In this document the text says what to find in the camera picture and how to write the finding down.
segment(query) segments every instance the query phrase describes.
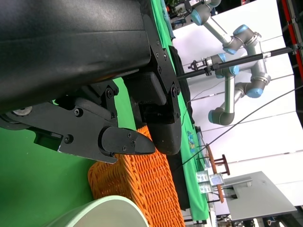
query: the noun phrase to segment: gray robot arm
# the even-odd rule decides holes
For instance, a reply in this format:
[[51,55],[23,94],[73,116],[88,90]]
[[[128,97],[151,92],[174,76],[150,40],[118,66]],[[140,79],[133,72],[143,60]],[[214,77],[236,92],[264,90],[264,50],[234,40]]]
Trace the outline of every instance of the gray robot arm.
[[[229,36],[226,31],[211,17],[211,10],[221,3],[220,0],[210,0],[204,5],[197,6],[191,13],[192,20],[199,26],[204,25],[222,44],[223,50],[229,54],[235,54],[241,46],[247,51],[248,56],[262,53],[261,35],[253,32],[246,25],[241,25]],[[237,83],[235,75],[239,70],[251,70],[250,83]],[[267,74],[265,60],[261,59],[253,63],[241,65],[238,68],[222,69],[216,71],[217,78],[225,77],[225,102],[211,110],[208,119],[211,123],[229,125],[234,119],[235,103],[245,95],[251,98],[259,98],[264,87],[269,84],[270,76]]]

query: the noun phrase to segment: white panel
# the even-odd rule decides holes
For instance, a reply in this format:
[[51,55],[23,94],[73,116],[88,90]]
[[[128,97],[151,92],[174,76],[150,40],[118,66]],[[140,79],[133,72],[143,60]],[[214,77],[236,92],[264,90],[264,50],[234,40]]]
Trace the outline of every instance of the white panel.
[[[224,175],[224,178],[262,171],[274,184],[303,181],[302,160],[303,152],[295,152],[229,163],[231,175]],[[223,166],[219,166],[218,170],[224,170]]]
[[[218,14],[214,19],[230,35],[242,24],[259,32],[263,40],[282,35],[276,0],[258,0]],[[184,65],[222,52],[222,44],[204,26],[191,24],[175,30],[174,35],[173,44]]]
[[279,184],[277,187],[294,206],[303,205],[303,181]]
[[[254,99],[247,96],[243,97],[235,105],[235,118],[231,125],[237,123],[265,103],[292,90],[293,88],[294,76],[288,76],[271,81],[265,88],[264,93],[260,98]],[[195,125],[200,126],[202,131],[221,128],[221,125],[209,122],[208,113],[210,110],[214,110],[215,108],[221,106],[223,102],[224,93],[193,101],[191,104],[193,107],[193,118],[195,120]],[[252,116],[245,119],[244,122],[264,117],[276,116],[278,114],[284,114],[292,111],[295,111],[294,92],[263,107],[259,111],[255,112]]]
[[[210,143],[230,126],[203,132]],[[303,149],[303,130],[297,114],[287,113],[237,125],[211,144],[215,158],[226,155],[229,162],[247,160]]]

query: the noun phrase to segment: green table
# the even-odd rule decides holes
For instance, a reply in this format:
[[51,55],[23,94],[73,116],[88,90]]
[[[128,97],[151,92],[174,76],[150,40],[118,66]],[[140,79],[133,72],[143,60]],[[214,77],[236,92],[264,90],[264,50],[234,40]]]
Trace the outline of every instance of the green table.
[[[152,5],[162,45],[168,49],[171,41],[161,6],[156,0],[152,0]],[[115,79],[115,83],[120,91],[115,97],[119,127],[135,130],[126,87],[121,78]],[[186,108],[182,95],[179,95],[178,100],[183,116]],[[194,132],[194,128],[186,114],[182,128],[183,160],[190,155],[188,131]],[[93,200],[87,172],[94,161],[43,148],[33,143],[34,138],[35,134],[31,131],[9,131],[0,128],[1,226],[40,227]],[[196,166],[194,160],[188,162],[185,169],[191,169],[193,166]],[[198,213],[194,218],[206,219],[208,209],[205,198],[200,193],[197,196],[197,184],[188,183],[195,180],[194,176],[185,171],[190,205],[194,214]]]
[[[152,0],[152,6],[162,46],[167,49],[169,57],[171,59],[168,46],[171,46],[172,43],[170,40],[168,28],[163,17],[161,4],[159,4],[159,2],[156,0]],[[195,126],[191,124],[189,115],[186,111],[186,105],[182,94],[178,96],[178,103],[181,111],[181,119],[183,119],[183,116],[185,114],[184,123],[182,126],[181,141],[181,156],[182,162],[184,163],[189,158],[191,158],[193,154],[197,153],[200,148],[197,148],[198,138],[195,131]],[[194,144],[193,149],[190,148],[190,143]],[[193,220],[206,220],[209,216],[207,198],[205,194],[200,193],[200,189],[196,180],[196,172],[204,169],[204,162],[201,162],[201,159],[197,160],[197,158],[193,158],[183,166],[184,176],[187,186],[187,193],[189,197],[192,218]]]

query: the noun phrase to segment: orange wicker basket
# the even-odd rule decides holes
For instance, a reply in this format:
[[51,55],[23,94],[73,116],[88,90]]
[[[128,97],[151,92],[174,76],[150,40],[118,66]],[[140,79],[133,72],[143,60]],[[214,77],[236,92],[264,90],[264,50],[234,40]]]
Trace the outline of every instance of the orange wicker basket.
[[[147,127],[138,132],[150,137]],[[121,195],[131,199],[151,227],[185,226],[165,155],[117,155],[115,164],[96,162],[88,173],[95,199]]]

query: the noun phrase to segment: screw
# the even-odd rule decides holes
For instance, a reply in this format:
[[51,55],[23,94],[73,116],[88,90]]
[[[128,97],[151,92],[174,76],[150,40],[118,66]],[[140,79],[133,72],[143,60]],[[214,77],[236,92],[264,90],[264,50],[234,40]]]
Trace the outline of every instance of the screw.
[[72,143],[72,141],[73,141],[72,135],[67,135],[64,137],[64,143],[70,144],[70,143]]
[[80,111],[79,111],[79,109],[75,109],[75,116],[79,116],[79,114],[80,114]]
[[81,117],[83,115],[83,110],[81,108],[77,108],[74,111],[76,117]]
[[112,90],[108,90],[108,91],[107,91],[107,97],[108,97],[108,98],[112,98],[113,96],[114,96],[113,91],[112,91]]
[[172,95],[173,95],[174,97],[177,96],[177,89],[176,89],[175,87],[172,88]]

